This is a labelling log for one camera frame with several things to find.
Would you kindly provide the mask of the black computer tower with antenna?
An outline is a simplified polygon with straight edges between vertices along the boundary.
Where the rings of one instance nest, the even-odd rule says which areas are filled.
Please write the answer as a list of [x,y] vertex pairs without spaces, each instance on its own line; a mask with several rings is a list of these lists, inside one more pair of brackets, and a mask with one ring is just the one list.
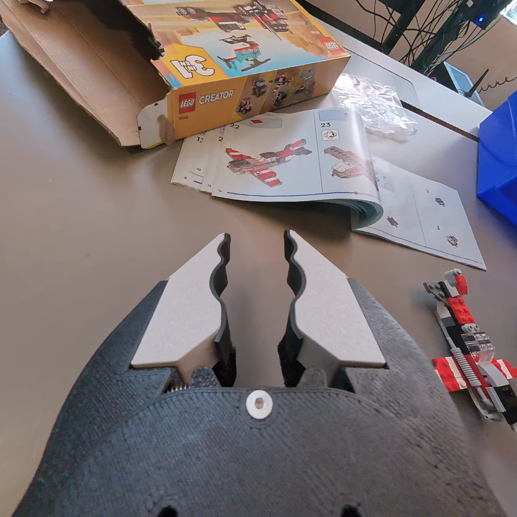
[[477,92],[477,88],[488,74],[487,69],[480,78],[473,83],[467,73],[450,65],[446,61],[438,64],[429,74],[429,78],[439,84],[455,91],[459,95],[472,100],[476,104],[484,107],[484,103]]

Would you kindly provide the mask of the crumpled clear plastic bag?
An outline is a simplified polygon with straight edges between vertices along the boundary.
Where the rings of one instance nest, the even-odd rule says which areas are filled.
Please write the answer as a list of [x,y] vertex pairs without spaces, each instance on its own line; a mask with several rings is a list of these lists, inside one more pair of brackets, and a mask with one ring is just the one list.
[[361,116],[370,134],[405,141],[417,133],[417,122],[406,114],[394,87],[342,73],[331,93],[337,106]]

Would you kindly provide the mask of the thin instruction booklet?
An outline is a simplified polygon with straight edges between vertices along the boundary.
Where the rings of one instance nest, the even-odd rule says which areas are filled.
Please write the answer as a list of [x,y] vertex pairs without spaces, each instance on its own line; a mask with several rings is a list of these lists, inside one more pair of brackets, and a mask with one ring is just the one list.
[[206,165],[204,168],[201,192],[212,193],[222,152],[224,151],[225,126],[213,130],[210,144],[206,150]]
[[213,140],[213,130],[184,139],[171,179],[172,184],[201,189]]

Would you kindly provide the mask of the yellow toy set box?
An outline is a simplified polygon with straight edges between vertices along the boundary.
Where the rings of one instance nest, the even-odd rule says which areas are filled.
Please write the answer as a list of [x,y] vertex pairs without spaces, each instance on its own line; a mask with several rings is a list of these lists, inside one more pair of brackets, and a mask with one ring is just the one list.
[[350,59],[296,1],[1,1],[1,18],[125,147],[328,94]]

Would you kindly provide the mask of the blue plastic bin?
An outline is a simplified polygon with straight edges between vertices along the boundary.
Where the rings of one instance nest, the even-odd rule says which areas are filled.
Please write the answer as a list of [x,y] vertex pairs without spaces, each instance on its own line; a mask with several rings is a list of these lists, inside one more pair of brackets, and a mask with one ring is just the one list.
[[516,92],[480,124],[477,197],[516,225]]

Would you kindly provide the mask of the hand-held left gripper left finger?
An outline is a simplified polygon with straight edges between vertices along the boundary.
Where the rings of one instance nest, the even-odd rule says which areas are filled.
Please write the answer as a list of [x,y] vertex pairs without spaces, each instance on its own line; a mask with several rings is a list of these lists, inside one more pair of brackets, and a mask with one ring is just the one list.
[[190,383],[194,370],[206,366],[222,386],[234,385],[236,351],[221,299],[229,257],[230,235],[223,233],[169,277],[132,367],[172,366]]

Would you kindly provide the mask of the red and grey toy plane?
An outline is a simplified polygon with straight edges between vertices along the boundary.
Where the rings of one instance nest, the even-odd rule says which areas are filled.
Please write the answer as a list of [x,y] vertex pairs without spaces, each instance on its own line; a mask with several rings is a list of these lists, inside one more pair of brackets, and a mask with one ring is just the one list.
[[450,349],[449,356],[432,360],[434,370],[448,392],[467,390],[485,419],[505,421],[516,432],[516,392],[510,384],[516,368],[495,358],[489,336],[476,324],[464,301],[468,284],[462,271],[452,269],[444,277],[423,284],[437,301],[435,317]]

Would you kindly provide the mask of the open instruction booklet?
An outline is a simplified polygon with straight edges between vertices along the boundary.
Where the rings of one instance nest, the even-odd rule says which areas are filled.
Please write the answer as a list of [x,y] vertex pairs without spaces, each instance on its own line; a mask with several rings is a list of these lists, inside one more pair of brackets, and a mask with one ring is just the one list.
[[343,205],[355,232],[487,269],[458,192],[374,156],[354,109],[230,123],[212,195]]

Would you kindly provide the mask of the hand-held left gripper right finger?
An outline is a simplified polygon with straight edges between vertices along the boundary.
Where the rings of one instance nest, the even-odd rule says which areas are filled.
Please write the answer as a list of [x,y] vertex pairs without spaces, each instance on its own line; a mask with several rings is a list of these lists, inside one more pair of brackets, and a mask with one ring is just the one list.
[[386,360],[348,276],[294,230],[284,232],[288,286],[294,294],[278,345],[286,387],[309,368],[322,369],[332,387],[344,387],[346,367],[384,368]]

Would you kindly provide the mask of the grey desk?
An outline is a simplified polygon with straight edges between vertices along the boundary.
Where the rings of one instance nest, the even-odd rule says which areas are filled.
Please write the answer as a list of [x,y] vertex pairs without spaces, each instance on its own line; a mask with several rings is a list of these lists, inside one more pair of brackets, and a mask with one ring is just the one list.
[[[1,516],[35,474],[81,371],[77,442],[21,515],[516,516],[516,433],[450,396],[423,282],[451,261],[350,232],[346,207],[255,204],[170,183],[181,148],[132,152],[1,38]],[[285,388],[294,298],[283,233],[345,273],[387,359],[354,392]],[[163,393],[129,368],[167,279],[221,233],[234,388]]]

